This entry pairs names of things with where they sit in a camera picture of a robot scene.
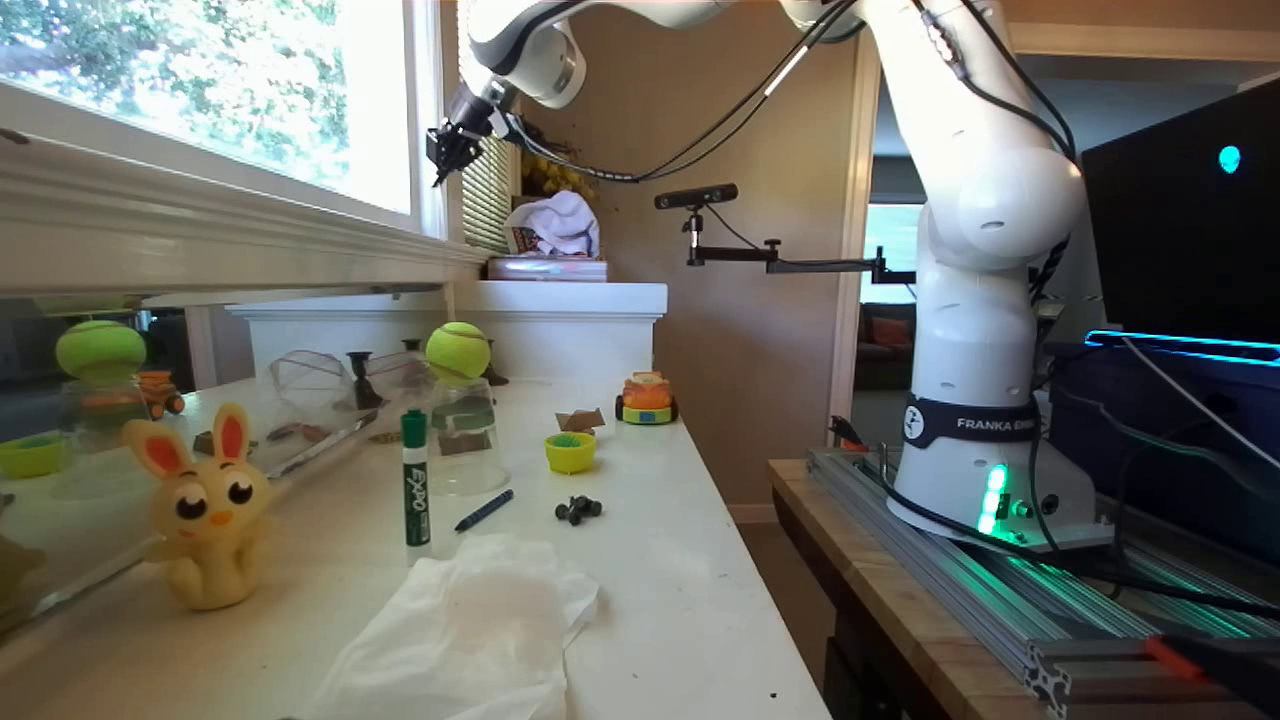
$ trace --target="wall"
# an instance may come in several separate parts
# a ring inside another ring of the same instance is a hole
[[[655,32],[587,12],[575,36],[587,86],[566,113],[528,113],[587,163],[653,166],[706,131],[796,40],[776,4],[736,4],[707,27]],[[653,196],[736,182],[721,212],[783,255],[836,255],[845,221],[854,43],[814,50],[725,150],[684,175],[600,188],[597,215],[618,278],[665,278],[672,312],[660,369],[727,503],[763,509],[763,459],[825,443],[836,275],[763,275],[762,263],[684,263],[684,212]],[[707,215],[706,243],[736,240]]]

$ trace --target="computer screen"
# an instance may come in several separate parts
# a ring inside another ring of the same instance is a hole
[[[1280,82],[1085,150],[1109,324],[1280,341]]]

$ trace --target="green marker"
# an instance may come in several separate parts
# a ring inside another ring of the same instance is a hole
[[[427,411],[402,416],[402,480],[403,480],[403,543],[433,546],[433,496],[427,496]]]

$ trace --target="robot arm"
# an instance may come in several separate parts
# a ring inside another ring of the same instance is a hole
[[[568,14],[618,4],[665,27],[711,19],[731,0],[466,0],[467,103],[433,131],[442,181],[467,159],[451,138],[491,131],[489,113],[526,93],[566,109],[584,82]],[[814,27],[834,0],[782,0]],[[1020,543],[1101,543],[1085,472],[1036,472],[1036,314],[1030,268],[1085,212],[1067,145],[1036,125],[1034,86],[1006,50],[998,0],[855,0],[825,40],[868,25],[927,208],[915,268],[915,369],[894,510],[927,533],[955,525]]]
[[[466,93],[446,126],[427,131],[435,182],[480,156],[478,135],[506,135],[502,113],[512,93],[566,109],[587,80],[587,59],[571,40],[571,14],[584,8],[627,8],[660,27],[696,27],[736,0],[466,0]]]

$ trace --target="white cloth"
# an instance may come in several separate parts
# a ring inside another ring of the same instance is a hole
[[[600,225],[579,191],[521,204],[508,226],[528,226],[540,255],[600,255]]]
[[[597,596],[554,543],[467,536],[451,558],[414,563],[329,666],[310,720],[566,720],[566,648]]]

